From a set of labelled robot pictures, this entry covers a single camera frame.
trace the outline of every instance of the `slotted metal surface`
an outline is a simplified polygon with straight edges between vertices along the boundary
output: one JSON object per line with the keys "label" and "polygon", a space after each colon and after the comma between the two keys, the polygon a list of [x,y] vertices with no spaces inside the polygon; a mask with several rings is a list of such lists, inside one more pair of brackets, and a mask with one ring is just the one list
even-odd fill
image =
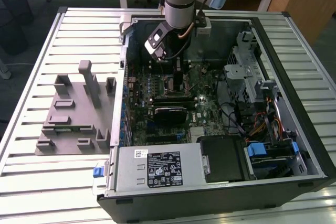
{"label": "slotted metal surface", "polygon": [[[316,56],[290,19],[280,13],[208,12],[211,16],[258,16],[329,155],[336,162],[336,93]],[[1,223],[113,223],[92,193],[92,169],[108,155],[35,156],[41,125],[53,100],[58,73],[83,81],[77,64],[92,61],[98,81],[116,77],[119,22],[123,15],[157,15],[148,9],[69,8],[58,14],[1,142]],[[270,69],[262,56],[266,70]],[[304,194],[282,207],[156,223],[331,223],[336,188]]]}

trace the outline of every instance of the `white sticker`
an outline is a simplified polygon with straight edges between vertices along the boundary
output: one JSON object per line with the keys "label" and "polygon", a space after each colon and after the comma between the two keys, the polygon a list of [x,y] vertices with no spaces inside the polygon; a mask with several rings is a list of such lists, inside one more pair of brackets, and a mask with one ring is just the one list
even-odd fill
{"label": "white sticker", "polygon": [[134,158],[147,157],[148,150],[135,150]]}

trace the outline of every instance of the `power supply label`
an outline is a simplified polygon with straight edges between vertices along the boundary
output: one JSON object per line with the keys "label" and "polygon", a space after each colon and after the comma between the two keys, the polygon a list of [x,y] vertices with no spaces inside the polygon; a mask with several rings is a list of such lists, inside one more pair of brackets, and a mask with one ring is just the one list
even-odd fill
{"label": "power supply label", "polygon": [[182,186],[182,164],[180,152],[147,154],[149,188]]}

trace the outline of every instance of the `floor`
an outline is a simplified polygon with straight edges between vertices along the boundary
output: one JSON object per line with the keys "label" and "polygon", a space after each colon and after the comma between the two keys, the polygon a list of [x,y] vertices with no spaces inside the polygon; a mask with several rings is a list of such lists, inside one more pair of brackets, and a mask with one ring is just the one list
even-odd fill
{"label": "floor", "polygon": [[[15,106],[21,96],[26,81],[30,75],[49,29],[53,23],[59,6],[68,7],[120,7],[119,0],[28,0],[34,14],[34,23],[23,27],[29,48],[17,56],[8,56],[0,48],[0,58],[5,64],[30,63],[31,65],[9,65],[12,73],[9,80],[0,78],[0,139],[6,130],[6,123],[10,120]],[[128,0],[130,8],[157,8],[159,0]],[[336,18],[332,18],[318,41],[313,46],[314,51],[336,81]]]}

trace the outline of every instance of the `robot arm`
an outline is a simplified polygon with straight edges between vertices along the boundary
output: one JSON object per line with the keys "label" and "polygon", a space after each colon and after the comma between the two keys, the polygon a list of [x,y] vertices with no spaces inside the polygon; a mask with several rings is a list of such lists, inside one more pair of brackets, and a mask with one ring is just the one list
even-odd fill
{"label": "robot arm", "polygon": [[165,0],[165,21],[158,25],[145,43],[153,59],[169,60],[180,55],[190,44],[191,30],[194,27],[206,26],[203,6],[208,4],[210,7],[220,9],[225,2],[225,0],[199,1],[202,1],[202,6],[196,16],[195,0]]}

